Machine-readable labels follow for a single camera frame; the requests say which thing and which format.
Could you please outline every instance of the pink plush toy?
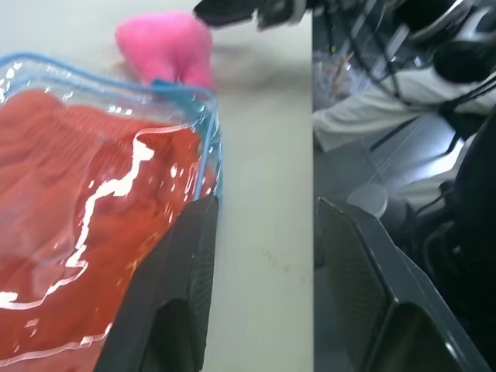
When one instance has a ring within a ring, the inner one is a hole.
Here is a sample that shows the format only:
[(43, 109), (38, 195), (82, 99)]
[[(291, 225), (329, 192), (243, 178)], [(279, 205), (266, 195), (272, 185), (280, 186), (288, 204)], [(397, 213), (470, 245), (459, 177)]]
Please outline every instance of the pink plush toy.
[(161, 79), (212, 89), (212, 35), (191, 13), (138, 15), (119, 25), (115, 38), (144, 84)]

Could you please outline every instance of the plastic bag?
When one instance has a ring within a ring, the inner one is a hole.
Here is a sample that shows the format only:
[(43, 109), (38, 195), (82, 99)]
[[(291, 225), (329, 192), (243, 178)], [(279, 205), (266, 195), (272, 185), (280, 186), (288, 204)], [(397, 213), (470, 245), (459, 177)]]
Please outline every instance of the plastic bag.
[(221, 152), (208, 91), (1, 58), (2, 370), (92, 370), (134, 270), (220, 196)]
[(351, 63), (352, 56), (322, 51), (313, 53), (313, 110), (327, 109), (362, 91), (364, 74)]

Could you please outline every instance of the white pants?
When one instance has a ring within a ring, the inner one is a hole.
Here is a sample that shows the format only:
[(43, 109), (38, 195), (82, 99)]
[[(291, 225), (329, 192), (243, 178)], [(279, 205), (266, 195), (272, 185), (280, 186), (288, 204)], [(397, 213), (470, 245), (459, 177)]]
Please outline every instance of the white pants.
[[(402, 71), (397, 74), (397, 80), (407, 101), (427, 104), (449, 101), (477, 87), (476, 84), (458, 85), (444, 81), (433, 69)], [(384, 83), (387, 87), (391, 86), (391, 80)], [(494, 104), (496, 90), (459, 106), (457, 110), (486, 115)], [(372, 87), (361, 95), (349, 97), (332, 108), (314, 113), (313, 128), (324, 151), (329, 151), (363, 136), (393, 129), (423, 113), (409, 109), (380, 89)], [(435, 199), (439, 195), (439, 185), (456, 177), (474, 137), (465, 142), (451, 170), (407, 185), (398, 190), (399, 194), (407, 198), (415, 209)]]

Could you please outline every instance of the red cloth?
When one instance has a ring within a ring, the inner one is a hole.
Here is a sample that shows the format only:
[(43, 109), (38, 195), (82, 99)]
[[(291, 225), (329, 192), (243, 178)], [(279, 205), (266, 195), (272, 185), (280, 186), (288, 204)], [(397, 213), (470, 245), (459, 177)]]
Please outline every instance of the red cloth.
[(94, 368), (136, 266), (193, 198), (199, 143), (42, 91), (0, 108), (2, 370)]

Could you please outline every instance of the table surface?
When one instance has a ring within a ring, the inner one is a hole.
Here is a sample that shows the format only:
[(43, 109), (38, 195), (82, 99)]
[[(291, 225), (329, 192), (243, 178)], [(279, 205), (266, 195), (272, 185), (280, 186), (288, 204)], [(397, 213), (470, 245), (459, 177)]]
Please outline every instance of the table surface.
[[(8, 0), (0, 53), (36, 50), (133, 78), (113, 32), (196, 0)], [(224, 140), (205, 372), (313, 370), (311, 19), (214, 32)]]

